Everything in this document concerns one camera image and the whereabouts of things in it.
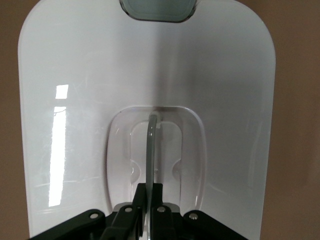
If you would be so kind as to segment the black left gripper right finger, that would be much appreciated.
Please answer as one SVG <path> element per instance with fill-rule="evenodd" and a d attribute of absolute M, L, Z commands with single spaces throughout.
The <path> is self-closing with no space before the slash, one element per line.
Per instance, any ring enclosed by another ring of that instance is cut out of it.
<path fill-rule="evenodd" d="M 163 185 L 154 183 L 150 206 L 150 237 L 152 240 L 177 240 L 175 217 L 180 207 L 174 203 L 163 203 Z"/>

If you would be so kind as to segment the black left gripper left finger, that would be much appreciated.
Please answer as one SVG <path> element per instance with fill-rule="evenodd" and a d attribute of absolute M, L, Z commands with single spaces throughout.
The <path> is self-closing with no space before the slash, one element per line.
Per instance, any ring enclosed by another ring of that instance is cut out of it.
<path fill-rule="evenodd" d="M 144 183 L 137 185 L 133 202 L 124 203 L 110 215 L 112 222 L 105 228 L 102 240 L 138 240 L 144 232 L 147 209 L 147 190 Z"/>

